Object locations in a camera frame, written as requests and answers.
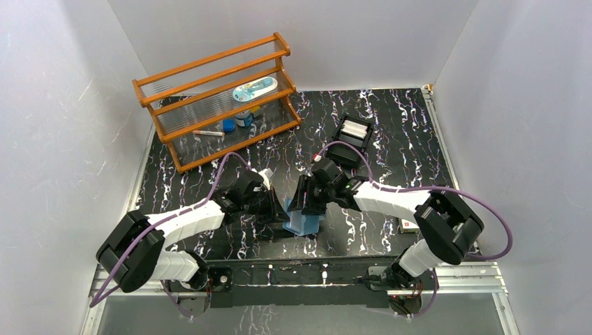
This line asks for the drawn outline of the blue card holder wallet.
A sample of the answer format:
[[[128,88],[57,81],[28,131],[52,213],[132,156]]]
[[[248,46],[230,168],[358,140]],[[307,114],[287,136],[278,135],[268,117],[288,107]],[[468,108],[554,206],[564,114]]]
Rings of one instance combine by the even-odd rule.
[[[320,222],[325,219],[324,215],[304,215],[301,211],[288,211],[288,206],[292,202],[291,198],[286,198],[284,202],[285,211],[289,220],[282,224],[282,228],[297,236],[306,236],[316,234],[320,230]]]

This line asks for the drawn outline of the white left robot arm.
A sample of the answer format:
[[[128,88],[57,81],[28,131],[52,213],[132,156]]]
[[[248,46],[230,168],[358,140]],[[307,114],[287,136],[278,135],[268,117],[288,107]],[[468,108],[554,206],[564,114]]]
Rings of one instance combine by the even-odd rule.
[[[216,189],[205,202],[162,214],[130,211],[98,249],[96,259],[125,293],[148,281],[179,281],[191,290],[203,290],[213,281],[210,266],[195,253],[170,251],[169,247],[217,230],[244,214],[262,224],[288,221],[270,175],[269,169],[246,170],[231,185]]]

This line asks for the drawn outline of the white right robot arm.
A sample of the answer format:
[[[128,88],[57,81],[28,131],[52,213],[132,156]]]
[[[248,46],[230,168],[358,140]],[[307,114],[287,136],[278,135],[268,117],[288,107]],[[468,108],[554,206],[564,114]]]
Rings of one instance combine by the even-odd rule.
[[[484,230],[484,223],[459,195],[446,189],[389,192],[368,177],[349,177],[328,158],[302,175],[288,211],[323,215],[331,202],[344,209],[376,212],[418,225],[422,239],[388,267],[369,267],[355,279],[370,290],[410,289],[429,269],[459,265]]]

